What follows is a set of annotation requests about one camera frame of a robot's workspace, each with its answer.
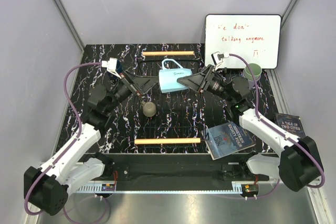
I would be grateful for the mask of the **taupe ceramic mug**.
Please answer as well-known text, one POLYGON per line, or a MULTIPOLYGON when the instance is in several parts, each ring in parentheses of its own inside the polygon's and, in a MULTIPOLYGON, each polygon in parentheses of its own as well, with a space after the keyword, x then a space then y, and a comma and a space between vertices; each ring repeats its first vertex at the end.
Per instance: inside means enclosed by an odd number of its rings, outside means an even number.
POLYGON ((156 115, 156 105, 153 102, 141 102, 143 114, 151 118, 156 115))

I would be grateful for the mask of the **light blue faceted cup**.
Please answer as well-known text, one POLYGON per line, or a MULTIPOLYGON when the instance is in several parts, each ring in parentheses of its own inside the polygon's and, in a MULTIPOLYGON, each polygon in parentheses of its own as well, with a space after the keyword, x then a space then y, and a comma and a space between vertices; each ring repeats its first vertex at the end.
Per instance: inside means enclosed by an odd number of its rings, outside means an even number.
POLYGON ((177 82, 178 78, 187 77, 192 75, 191 69, 184 68, 174 59, 162 60, 162 69, 159 71, 159 86, 162 93, 171 93, 188 89, 183 84, 177 82), (173 62, 177 68, 166 68, 165 64, 173 62))

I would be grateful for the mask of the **dark blue ceramic cup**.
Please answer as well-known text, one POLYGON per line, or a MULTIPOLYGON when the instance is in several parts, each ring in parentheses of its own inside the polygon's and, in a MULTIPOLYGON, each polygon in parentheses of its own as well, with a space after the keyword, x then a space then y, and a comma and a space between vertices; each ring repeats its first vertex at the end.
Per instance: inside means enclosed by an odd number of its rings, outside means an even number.
POLYGON ((120 74, 123 71, 123 67, 120 61, 117 61, 115 71, 120 74))

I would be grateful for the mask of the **lavender plastic cup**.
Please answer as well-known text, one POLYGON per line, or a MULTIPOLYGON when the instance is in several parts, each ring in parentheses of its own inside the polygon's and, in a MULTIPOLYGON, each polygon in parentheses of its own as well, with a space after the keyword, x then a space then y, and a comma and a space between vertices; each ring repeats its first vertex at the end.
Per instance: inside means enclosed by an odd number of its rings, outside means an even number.
POLYGON ((247 79, 249 83, 249 90, 253 89, 255 87, 255 82, 253 79, 247 79))

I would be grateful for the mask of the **sage green plastic cup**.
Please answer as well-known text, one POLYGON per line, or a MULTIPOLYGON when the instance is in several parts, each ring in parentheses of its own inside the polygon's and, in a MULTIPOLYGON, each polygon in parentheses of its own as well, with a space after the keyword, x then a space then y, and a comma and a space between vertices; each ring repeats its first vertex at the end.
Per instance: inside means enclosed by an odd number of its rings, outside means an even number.
POLYGON ((260 79, 262 73, 262 68, 260 65, 255 63, 250 63, 245 69, 243 70, 243 76, 248 79, 249 81, 258 81, 260 79))

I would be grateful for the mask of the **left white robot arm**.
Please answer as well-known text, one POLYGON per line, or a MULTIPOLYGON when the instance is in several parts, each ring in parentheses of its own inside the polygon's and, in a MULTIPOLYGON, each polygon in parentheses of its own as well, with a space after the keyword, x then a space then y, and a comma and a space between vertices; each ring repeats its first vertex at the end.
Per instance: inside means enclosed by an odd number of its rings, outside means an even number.
POLYGON ((142 98, 159 79, 138 76, 128 71, 120 73, 112 90, 96 85, 89 91, 88 113, 79 122, 78 131, 64 146, 39 168, 29 167, 24 173, 24 208, 30 215, 28 204, 51 216, 59 213, 69 196, 94 178, 103 180, 113 175, 113 160, 96 153, 84 164, 76 163, 85 152, 110 129, 113 110, 129 96, 142 98))

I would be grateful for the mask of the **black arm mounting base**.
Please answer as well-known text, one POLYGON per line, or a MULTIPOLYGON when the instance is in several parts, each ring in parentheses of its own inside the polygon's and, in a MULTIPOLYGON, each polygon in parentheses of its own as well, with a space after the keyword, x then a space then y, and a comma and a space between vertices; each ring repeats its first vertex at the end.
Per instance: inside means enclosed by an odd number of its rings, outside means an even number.
POLYGON ((248 154, 233 154, 212 160, 208 154, 108 154, 118 172, 117 182, 171 183, 266 182, 268 176, 243 170, 240 161, 248 154))

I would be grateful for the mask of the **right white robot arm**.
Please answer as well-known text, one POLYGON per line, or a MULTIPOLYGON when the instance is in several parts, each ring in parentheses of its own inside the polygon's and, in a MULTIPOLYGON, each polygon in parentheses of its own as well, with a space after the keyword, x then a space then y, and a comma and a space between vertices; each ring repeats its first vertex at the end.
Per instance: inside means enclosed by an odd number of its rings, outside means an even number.
POLYGON ((250 94, 248 80, 238 76, 225 83, 209 65, 201 72, 180 77, 177 82, 191 90, 208 91, 226 101, 227 118, 237 126, 253 133, 266 143, 277 157, 255 154, 238 167, 239 176, 250 180, 262 174, 281 180, 289 189, 298 192, 304 187, 314 187, 312 182, 320 178, 318 187, 325 183, 325 174, 316 142, 306 136, 300 138, 262 116, 257 104, 246 98, 250 94))

